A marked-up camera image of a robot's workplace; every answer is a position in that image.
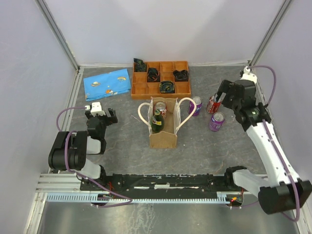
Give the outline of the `red coke can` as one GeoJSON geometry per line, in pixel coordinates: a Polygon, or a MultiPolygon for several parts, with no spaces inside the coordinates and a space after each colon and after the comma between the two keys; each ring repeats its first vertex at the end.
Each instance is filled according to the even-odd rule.
{"type": "Polygon", "coordinates": [[[216,100],[217,99],[217,95],[213,95],[210,97],[208,104],[207,104],[207,112],[210,114],[214,114],[218,111],[220,105],[221,105],[221,100],[216,100]]]}

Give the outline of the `purple soda can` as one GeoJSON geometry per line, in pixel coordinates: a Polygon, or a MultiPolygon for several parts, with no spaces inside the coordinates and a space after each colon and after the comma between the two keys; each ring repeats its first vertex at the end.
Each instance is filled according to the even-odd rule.
{"type": "Polygon", "coordinates": [[[210,119],[209,129],[213,132],[219,131],[224,121],[224,115],[221,112],[215,112],[210,119]]]}

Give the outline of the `green glass bottle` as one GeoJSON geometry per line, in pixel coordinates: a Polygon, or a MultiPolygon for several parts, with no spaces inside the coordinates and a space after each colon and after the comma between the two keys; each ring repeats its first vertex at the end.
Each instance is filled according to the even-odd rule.
{"type": "Polygon", "coordinates": [[[151,119],[151,128],[153,133],[159,133],[164,128],[164,118],[159,109],[154,110],[154,115],[151,119]]]}

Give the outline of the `red soda can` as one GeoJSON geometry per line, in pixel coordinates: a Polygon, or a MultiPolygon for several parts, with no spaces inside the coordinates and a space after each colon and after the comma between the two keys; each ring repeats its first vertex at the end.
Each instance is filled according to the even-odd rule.
{"type": "Polygon", "coordinates": [[[161,102],[161,101],[157,102],[155,104],[155,109],[159,109],[162,117],[164,119],[166,118],[166,116],[167,116],[167,107],[166,107],[166,104],[164,102],[161,102]]]}

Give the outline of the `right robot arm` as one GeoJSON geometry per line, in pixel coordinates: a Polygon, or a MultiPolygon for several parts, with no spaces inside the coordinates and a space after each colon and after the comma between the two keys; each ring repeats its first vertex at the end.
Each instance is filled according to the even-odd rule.
{"type": "Polygon", "coordinates": [[[252,174],[245,167],[235,167],[224,177],[224,186],[234,191],[246,189],[257,197],[262,210],[270,215],[295,210],[297,213],[312,193],[310,181],[303,181],[290,165],[281,148],[271,117],[262,102],[256,102],[256,86],[251,80],[223,80],[217,97],[233,110],[237,122],[255,145],[267,173],[267,179],[252,174]]]}

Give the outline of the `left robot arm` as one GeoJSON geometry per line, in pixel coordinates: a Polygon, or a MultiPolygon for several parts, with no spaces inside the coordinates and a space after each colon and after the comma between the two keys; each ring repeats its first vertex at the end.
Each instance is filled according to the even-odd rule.
{"type": "Polygon", "coordinates": [[[51,169],[73,171],[81,178],[91,179],[97,190],[107,187],[108,178],[103,166],[87,159],[87,155],[102,155],[106,150],[105,133],[108,126],[118,123],[116,111],[108,109],[109,116],[99,102],[77,109],[84,109],[87,117],[87,130],[70,133],[59,131],[48,157],[51,169]]]}

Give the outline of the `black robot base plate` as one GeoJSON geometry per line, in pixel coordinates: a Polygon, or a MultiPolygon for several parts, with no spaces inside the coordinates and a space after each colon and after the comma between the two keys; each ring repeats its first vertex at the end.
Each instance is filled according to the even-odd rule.
{"type": "Polygon", "coordinates": [[[195,199],[217,198],[218,192],[245,193],[247,190],[231,183],[225,175],[107,175],[102,185],[119,195],[105,194],[95,183],[77,177],[81,191],[100,192],[99,197],[123,199],[195,199]]]}

